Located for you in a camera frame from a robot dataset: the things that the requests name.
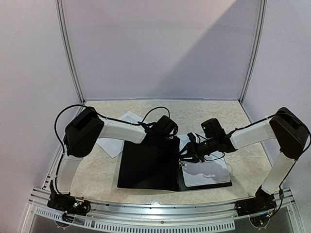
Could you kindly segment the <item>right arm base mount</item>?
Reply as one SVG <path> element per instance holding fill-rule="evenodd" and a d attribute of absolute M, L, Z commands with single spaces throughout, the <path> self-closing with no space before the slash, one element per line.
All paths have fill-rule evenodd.
<path fill-rule="evenodd" d="M 273 211 L 268 215 L 269 217 L 272 217 L 282 206 L 284 198 L 282 189 L 279 190 L 279 197 L 281 199 L 281 203 L 279 207 L 277 207 L 274 194 L 266 193 L 260 186 L 253 198 L 236 201 L 234 209 L 237 211 L 238 216 L 251 215 L 273 209 Z"/>

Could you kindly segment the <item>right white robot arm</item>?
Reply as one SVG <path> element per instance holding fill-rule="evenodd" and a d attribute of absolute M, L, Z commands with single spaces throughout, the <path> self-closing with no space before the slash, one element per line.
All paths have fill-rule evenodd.
<path fill-rule="evenodd" d="M 213 152 L 229 154 L 254 144 L 273 143 L 275 157 L 271 170 L 260 185 L 260 193 L 252 199 L 251 207 L 261 212 L 270 204 L 270 197 L 286 180 L 298 159 L 311 146 L 311 132 L 293 112 L 281 107 L 276 113 L 247 126 L 225 132 L 216 118 L 201 124 L 204 137 L 188 134 L 189 142 L 178 154 L 180 161 L 205 162 Z"/>

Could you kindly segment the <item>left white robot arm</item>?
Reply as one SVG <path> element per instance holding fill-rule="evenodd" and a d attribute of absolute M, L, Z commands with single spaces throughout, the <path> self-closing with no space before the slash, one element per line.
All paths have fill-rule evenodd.
<path fill-rule="evenodd" d="M 70 187 L 77 167 L 89 155 L 99 138 L 117 139 L 135 144 L 153 146 L 167 152 L 178 132 L 178 125 L 163 115 L 158 121 L 132 123 L 121 119 L 103 116 L 91 106 L 83 106 L 80 112 L 65 128 L 60 139 L 62 155 L 56 169 L 53 202 L 62 211 L 72 207 Z"/>

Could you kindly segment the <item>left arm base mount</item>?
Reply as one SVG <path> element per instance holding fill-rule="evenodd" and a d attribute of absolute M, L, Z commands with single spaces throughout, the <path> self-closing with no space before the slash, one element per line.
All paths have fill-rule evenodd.
<path fill-rule="evenodd" d="M 53 183 L 50 183 L 50 197 L 47 207 L 66 212 L 67 214 L 86 216 L 91 209 L 90 202 L 83 197 L 74 197 L 70 194 L 59 194 L 56 192 Z"/>

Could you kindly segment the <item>black file folder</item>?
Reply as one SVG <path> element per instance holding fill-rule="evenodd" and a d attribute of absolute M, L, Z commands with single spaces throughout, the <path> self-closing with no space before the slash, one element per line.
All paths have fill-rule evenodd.
<path fill-rule="evenodd" d="M 181 162 L 172 153 L 164 153 L 156 147 L 128 141 L 124 143 L 123 147 L 117 187 L 174 192 L 203 190 L 185 187 Z M 230 186 L 222 185 L 212 188 L 221 187 Z"/>

